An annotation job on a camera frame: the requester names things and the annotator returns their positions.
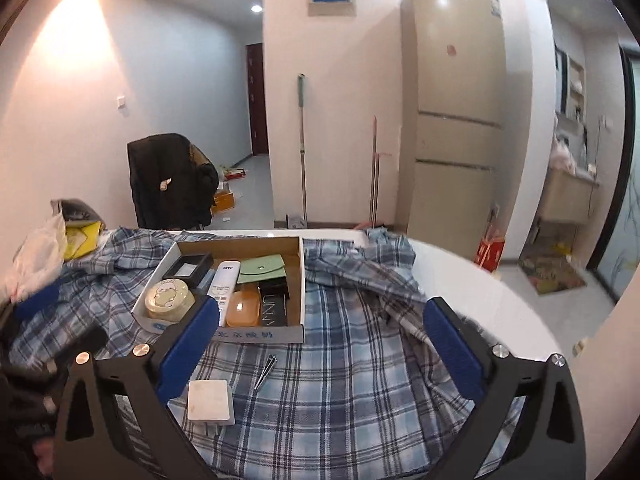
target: chair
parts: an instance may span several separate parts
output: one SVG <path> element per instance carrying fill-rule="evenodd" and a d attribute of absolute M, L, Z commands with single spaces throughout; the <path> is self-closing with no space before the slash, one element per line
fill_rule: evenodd
<path fill-rule="evenodd" d="M 192 230 L 211 223 L 218 172 L 189 139 L 149 136 L 130 142 L 127 153 L 139 227 Z"/>

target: white charger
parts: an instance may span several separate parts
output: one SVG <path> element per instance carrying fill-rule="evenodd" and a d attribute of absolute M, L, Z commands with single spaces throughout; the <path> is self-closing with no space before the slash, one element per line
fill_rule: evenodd
<path fill-rule="evenodd" d="M 218 426 L 235 424 L 231 386 L 225 380 L 190 381 L 187 418 Z"/>

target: plaid shirt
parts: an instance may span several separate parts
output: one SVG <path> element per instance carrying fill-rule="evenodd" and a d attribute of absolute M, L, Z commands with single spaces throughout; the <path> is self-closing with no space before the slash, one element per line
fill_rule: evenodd
<path fill-rule="evenodd" d="M 45 362 L 95 319 L 108 332 L 97 358 L 157 338 L 130 311 L 174 240 L 211 238 L 118 229 L 107 245 L 66 264 L 56 308 L 37 314 L 15 341 L 14 364 Z M 422 327 L 426 297 L 412 276 L 404 237 L 369 232 L 369 246 L 306 240 L 305 343 L 210 344 L 192 380 L 224 379 L 236 423 L 206 435 L 188 421 L 186 392 L 168 404 L 219 475 L 247 479 L 383 479 L 428 471 L 448 449 L 473 403 L 460 397 Z M 269 354 L 278 364 L 260 392 Z M 119 399 L 138 457 L 156 469 Z M 520 413 L 514 401 L 479 471 L 498 465 Z"/>

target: glass door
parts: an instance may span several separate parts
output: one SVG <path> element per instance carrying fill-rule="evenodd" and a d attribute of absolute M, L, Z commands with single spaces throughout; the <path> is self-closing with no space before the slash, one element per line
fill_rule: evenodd
<path fill-rule="evenodd" d="M 635 105 L 636 116 L 640 111 L 640 57 L 630 57 L 630 97 Z M 622 296 L 640 262 L 640 121 L 635 120 L 634 147 L 630 162 L 630 174 L 623 195 L 622 207 L 613 227 L 611 238 L 597 267 L 599 278 L 609 287 L 617 299 Z"/>

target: red bag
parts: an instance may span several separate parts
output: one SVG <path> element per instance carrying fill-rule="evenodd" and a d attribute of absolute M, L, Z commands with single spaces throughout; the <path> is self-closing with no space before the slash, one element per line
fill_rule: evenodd
<path fill-rule="evenodd" d="M 489 272 L 494 272 L 500 265 L 503 250 L 504 237 L 499 235 L 495 227 L 489 225 L 482 240 L 480 240 L 474 263 Z"/>

